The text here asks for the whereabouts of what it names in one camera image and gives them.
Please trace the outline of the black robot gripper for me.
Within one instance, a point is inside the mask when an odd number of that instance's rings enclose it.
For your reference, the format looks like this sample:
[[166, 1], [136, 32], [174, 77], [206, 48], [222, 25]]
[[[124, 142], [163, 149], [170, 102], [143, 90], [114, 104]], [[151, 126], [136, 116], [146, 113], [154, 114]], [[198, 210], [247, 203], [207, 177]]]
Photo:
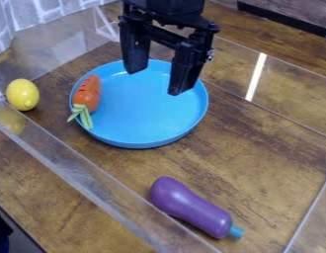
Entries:
[[[120, 43], [124, 67], [130, 74], [148, 67], [151, 41], [176, 46], [171, 62], [168, 93], [193, 89], [203, 66], [213, 59], [213, 40], [219, 27], [203, 16], [205, 0], [123, 0]], [[154, 25], [191, 28], [185, 38]]]

